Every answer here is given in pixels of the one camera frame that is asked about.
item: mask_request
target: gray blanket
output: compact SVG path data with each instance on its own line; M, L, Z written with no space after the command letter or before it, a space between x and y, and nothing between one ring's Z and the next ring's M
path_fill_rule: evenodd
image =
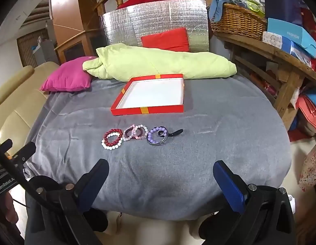
M162 220L220 209L223 198L212 173L216 160L246 183L282 183L291 163L287 132L246 78L186 80L184 113L113 116L110 106L124 85L95 80L87 91L51 93L28 138L37 146L29 172L75 183L104 158L110 171L93 206ZM131 140L116 150L102 147L106 131L131 124L184 132L162 146Z

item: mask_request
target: beige leather sofa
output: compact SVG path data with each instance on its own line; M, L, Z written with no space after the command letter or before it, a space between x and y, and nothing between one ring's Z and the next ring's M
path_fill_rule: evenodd
M39 88L58 67L53 62L23 67L0 87L0 143L12 139L10 155L23 147L48 96Z

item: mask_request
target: blue gripper pad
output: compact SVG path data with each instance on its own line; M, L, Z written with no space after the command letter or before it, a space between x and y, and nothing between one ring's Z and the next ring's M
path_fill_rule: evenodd
M109 174L109 164L99 159L89 173L84 174L74 187L74 198L80 212L88 211Z
M246 183L222 160L215 162L213 175L232 210L243 214L248 196Z

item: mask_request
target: blue box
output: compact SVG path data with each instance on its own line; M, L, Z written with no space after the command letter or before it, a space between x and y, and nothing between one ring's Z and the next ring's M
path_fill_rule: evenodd
M316 58L316 41L303 27L286 21L268 18L267 31L290 39L301 46L313 58Z
M275 33L264 31L262 41L293 55L311 68L310 55L290 39Z

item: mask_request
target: green comforter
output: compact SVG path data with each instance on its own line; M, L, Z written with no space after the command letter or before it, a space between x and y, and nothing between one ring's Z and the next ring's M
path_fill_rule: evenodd
M236 66L211 52L175 52L127 46L123 43L98 48L99 58L83 63L83 70L100 79L127 82L132 77L183 74L184 79L229 77Z

